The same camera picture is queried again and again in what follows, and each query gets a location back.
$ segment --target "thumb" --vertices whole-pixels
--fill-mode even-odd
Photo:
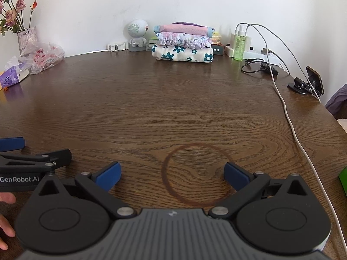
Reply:
[[[0,201],[4,201],[8,204],[13,204],[16,202],[16,197],[10,192],[0,192]]]

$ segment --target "wood grain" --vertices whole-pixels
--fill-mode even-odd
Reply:
[[[136,209],[209,208],[231,192],[223,166],[233,159],[273,178],[301,174],[331,216],[270,76],[241,73],[241,65],[226,56],[196,64],[128,51],[68,57],[0,91],[0,137],[23,136],[23,153],[69,148],[73,162],[58,170],[61,177],[120,161],[122,178],[112,193]],[[276,79],[346,232],[346,196],[338,174],[347,164],[347,134],[313,97],[288,90],[291,81],[283,71]],[[12,224],[29,193],[16,196],[15,205],[0,207]],[[21,248],[15,238],[6,240],[9,250],[0,258],[12,260]],[[346,258],[335,224],[325,253]]]

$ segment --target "spray bottle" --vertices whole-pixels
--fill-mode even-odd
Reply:
[[[234,59],[235,60],[243,60],[243,52],[245,51],[246,45],[246,37],[245,37],[245,26],[240,25],[240,30],[238,31],[238,35],[235,40],[235,52]]]

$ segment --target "green object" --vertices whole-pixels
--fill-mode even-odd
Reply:
[[[246,38],[243,31],[239,31],[236,36],[236,45],[234,51],[234,60],[243,60],[243,52],[245,51]]]
[[[347,167],[345,167],[341,173],[339,174],[339,178],[341,181],[341,184],[345,190],[345,194],[347,195]]]

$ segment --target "gray ribbed surface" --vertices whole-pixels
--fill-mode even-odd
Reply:
[[[143,209],[115,222],[98,244],[66,256],[24,252],[18,260],[327,260],[316,251],[300,257],[273,256],[244,243],[228,221],[201,209]]]

